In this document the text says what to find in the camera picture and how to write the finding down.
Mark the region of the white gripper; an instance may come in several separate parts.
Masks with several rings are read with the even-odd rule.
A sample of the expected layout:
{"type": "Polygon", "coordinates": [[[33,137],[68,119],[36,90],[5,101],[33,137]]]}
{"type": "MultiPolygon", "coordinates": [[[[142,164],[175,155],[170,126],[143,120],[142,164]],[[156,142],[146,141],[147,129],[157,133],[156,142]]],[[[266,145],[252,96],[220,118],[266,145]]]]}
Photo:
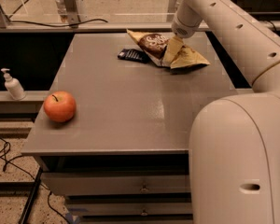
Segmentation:
{"type": "Polygon", "coordinates": [[[171,64],[184,43],[181,38],[192,37],[200,25],[200,17],[175,15],[172,23],[172,31],[175,36],[171,37],[167,43],[162,63],[171,64]]]}

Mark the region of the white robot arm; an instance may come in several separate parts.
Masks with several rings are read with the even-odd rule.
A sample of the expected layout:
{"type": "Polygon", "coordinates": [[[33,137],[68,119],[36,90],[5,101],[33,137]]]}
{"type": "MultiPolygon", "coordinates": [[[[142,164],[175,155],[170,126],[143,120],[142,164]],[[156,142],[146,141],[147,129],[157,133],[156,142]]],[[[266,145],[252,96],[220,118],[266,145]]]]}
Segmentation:
{"type": "Polygon", "coordinates": [[[252,88],[218,99],[189,137],[193,224],[280,224],[280,37],[231,0],[182,0],[172,30],[206,22],[252,88]]]}

